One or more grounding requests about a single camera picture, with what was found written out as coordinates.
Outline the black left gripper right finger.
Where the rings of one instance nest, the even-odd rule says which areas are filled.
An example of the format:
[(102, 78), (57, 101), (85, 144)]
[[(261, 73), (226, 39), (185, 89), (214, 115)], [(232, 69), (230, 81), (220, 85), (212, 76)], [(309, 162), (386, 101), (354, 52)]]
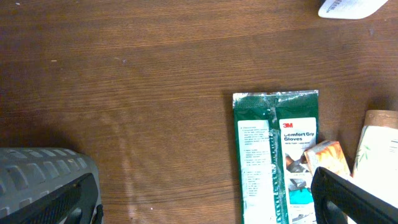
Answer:
[(316, 169), (311, 191), (319, 224), (347, 224), (347, 217), (355, 223), (397, 224), (397, 208), (324, 167)]

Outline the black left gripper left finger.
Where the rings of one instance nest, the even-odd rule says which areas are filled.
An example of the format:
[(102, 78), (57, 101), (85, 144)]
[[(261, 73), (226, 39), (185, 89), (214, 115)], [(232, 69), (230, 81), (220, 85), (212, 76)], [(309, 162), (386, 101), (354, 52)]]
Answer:
[(1, 223), (103, 223), (103, 205), (92, 173), (87, 173), (22, 209)]

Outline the white cream tube gold cap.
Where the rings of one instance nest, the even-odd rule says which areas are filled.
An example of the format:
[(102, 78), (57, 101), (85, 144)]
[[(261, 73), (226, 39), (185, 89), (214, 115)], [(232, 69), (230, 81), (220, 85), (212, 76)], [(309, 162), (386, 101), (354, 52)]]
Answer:
[(369, 110), (353, 166), (353, 182), (397, 207), (397, 112)]

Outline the small orange box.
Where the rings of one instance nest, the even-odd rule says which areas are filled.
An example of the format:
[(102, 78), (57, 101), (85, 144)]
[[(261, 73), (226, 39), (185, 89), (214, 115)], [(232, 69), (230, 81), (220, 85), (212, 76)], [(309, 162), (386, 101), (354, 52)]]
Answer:
[(323, 141), (307, 149), (304, 156), (312, 175), (315, 175), (318, 167), (324, 167), (341, 177), (351, 176), (344, 152), (338, 141)]

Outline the green 3M gloves packet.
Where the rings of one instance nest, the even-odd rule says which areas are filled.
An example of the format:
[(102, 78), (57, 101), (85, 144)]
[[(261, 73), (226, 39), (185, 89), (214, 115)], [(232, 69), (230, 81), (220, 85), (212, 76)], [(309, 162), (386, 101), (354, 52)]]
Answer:
[(318, 142), (318, 90), (235, 93), (242, 223), (315, 223), (304, 151)]

